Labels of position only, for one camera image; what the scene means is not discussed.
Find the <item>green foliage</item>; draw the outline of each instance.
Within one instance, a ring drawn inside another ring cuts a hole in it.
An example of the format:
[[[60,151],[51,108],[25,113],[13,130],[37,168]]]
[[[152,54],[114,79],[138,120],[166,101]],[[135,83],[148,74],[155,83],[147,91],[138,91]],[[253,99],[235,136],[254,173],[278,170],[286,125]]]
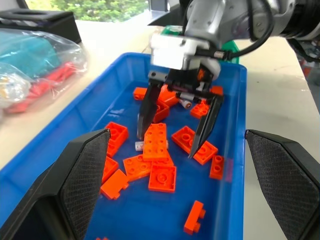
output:
[[[74,12],[78,20],[97,22],[123,22],[148,8],[146,0],[51,0],[51,5]]]

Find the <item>black foam pad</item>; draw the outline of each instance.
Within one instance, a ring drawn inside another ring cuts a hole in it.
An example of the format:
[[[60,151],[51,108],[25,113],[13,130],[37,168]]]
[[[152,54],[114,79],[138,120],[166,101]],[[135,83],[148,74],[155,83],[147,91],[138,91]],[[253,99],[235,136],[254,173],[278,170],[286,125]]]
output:
[[[302,165],[308,161],[309,166],[312,156],[298,143],[276,135],[248,130],[246,139],[262,193],[283,233],[288,240],[309,239],[305,237],[310,228],[319,225],[320,192],[319,182]],[[297,160],[294,152],[301,155],[302,150],[304,159]],[[320,168],[312,162],[313,168]]]

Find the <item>black cable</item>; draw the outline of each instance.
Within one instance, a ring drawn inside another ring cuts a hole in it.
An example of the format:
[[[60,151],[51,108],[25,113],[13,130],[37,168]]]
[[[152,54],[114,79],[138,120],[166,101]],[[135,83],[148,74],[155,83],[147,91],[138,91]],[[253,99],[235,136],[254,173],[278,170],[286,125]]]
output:
[[[190,0],[190,2],[188,3],[188,6],[186,6],[186,9],[184,11],[184,15],[183,15],[183,25],[182,25],[182,35],[185,35],[186,32],[186,28],[187,28],[187,24],[188,24],[188,18],[187,18],[187,12],[188,12],[188,8],[190,6],[190,4],[193,2],[193,0]]]
[[[246,4],[248,6],[248,24],[249,24],[249,35],[252,42],[258,40],[254,33],[254,10],[252,6],[252,0],[246,0]]]
[[[254,50],[260,48],[268,40],[268,38],[271,36],[271,34],[272,34],[273,30],[274,30],[275,20],[274,20],[274,15],[272,14],[269,2],[267,0],[259,0],[259,1],[262,3],[262,5],[263,5],[263,7],[264,7],[264,9],[265,9],[265,11],[267,13],[267,18],[268,18],[267,29],[264,32],[264,34],[262,35],[262,37],[260,37],[252,45],[248,46],[247,48],[245,48],[245,49],[243,49],[241,51],[231,53],[230,54],[231,59],[238,58],[238,57],[241,57],[243,55],[249,54],[249,53],[253,52]]]
[[[271,7],[270,7],[268,1],[267,0],[259,0],[259,1],[262,3],[263,8],[265,9],[265,11],[267,13],[268,23],[267,23],[266,31],[256,42],[254,42],[252,45],[250,45],[247,48],[240,50],[238,52],[223,51],[223,50],[219,50],[219,49],[209,49],[209,50],[197,49],[196,55],[230,61],[233,58],[238,58],[243,55],[249,54],[249,53],[253,52],[254,50],[258,49],[259,47],[261,47],[268,40],[268,38],[271,36],[271,34],[274,30],[275,20],[274,20],[274,16],[272,14]]]
[[[295,49],[300,55],[301,57],[303,57],[307,62],[315,62],[315,63],[320,63],[320,58],[315,58],[312,56],[309,56],[306,51],[304,50],[304,48],[301,46],[301,44],[296,40],[296,39],[287,39],[287,42],[289,43],[289,45]]]

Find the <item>teal fabric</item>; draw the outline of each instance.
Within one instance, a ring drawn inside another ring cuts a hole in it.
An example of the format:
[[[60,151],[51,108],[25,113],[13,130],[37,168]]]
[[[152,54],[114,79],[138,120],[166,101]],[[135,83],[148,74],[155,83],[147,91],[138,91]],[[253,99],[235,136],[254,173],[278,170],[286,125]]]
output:
[[[61,65],[47,39],[6,29],[0,29],[0,62],[13,65],[31,79],[43,77]]]

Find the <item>spring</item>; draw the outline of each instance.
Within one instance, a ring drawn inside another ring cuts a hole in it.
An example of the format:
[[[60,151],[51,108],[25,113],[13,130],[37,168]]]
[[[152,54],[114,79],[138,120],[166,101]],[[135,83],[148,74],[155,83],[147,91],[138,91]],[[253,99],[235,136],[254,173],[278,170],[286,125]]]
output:
[[[213,57],[215,59],[224,59],[225,53],[223,51],[216,51],[214,52]]]

